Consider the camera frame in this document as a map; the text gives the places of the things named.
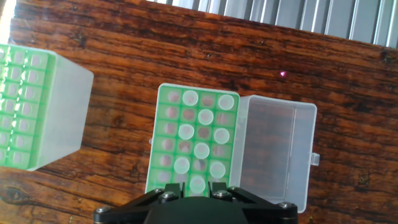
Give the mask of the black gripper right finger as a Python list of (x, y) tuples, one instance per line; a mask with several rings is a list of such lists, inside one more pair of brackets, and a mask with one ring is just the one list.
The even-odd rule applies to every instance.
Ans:
[(291, 202), (271, 203), (241, 187), (210, 183), (210, 198), (232, 217), (247, 223), (298, 224), (298, 207)]

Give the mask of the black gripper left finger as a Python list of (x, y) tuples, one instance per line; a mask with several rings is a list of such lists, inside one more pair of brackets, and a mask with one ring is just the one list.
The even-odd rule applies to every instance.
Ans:
[(166, 184), (119, 207), (98, 207), (93, 212), (93, 223), (144, 223), (153, 208), (184, 197), (184, 182)]

